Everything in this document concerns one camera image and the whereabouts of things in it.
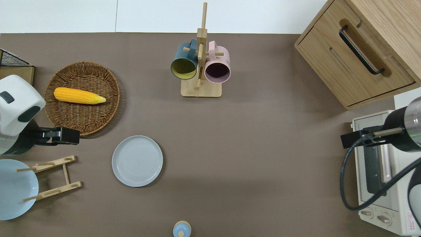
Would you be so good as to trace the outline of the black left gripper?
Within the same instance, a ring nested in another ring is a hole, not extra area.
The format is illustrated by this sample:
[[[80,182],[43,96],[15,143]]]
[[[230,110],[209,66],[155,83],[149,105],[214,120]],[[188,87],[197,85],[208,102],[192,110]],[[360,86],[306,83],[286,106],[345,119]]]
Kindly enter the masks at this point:
[[[37,146],[57,146],[57,145],[77,145],[80,141],[80,131],[66,128],[41,127],[37,132],[35,145]]]

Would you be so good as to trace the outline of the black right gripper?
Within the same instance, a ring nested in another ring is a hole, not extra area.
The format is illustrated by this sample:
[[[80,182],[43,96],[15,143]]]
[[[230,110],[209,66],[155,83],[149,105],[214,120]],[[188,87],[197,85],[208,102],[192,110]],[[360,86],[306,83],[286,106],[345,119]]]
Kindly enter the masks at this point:
[[[356,142],[359,138],[363,137],[366,134],[378,132],[382,129],[382,126],[371,126],[366,127],[361,130],[353,131],[352,133],[347,133],[341,135],[341,142],[344,149],[350,148],[351,145]],[[379,146],[379,145],[385,145],[386,141],[381,141],[379,139],[371,139],[368,141],[363,141],[358,146]]]

